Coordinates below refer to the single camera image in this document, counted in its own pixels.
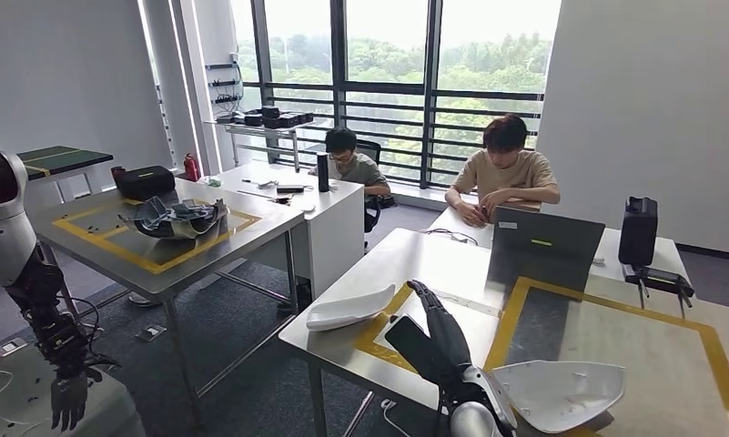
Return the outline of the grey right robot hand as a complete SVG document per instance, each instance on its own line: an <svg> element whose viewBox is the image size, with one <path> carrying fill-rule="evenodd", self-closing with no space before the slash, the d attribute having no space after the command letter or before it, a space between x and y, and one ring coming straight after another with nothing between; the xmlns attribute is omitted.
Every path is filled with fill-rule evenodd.
<svg viewBox="0 0 729 437"><path fill-rule="evenodd" d="M422 282L406 282L424 309L428 332L409 315L395 319L385 340L426 381L449 397L461 392L463 373L472 365L471 353L459 323L445 309L434 291Z"/></svg>

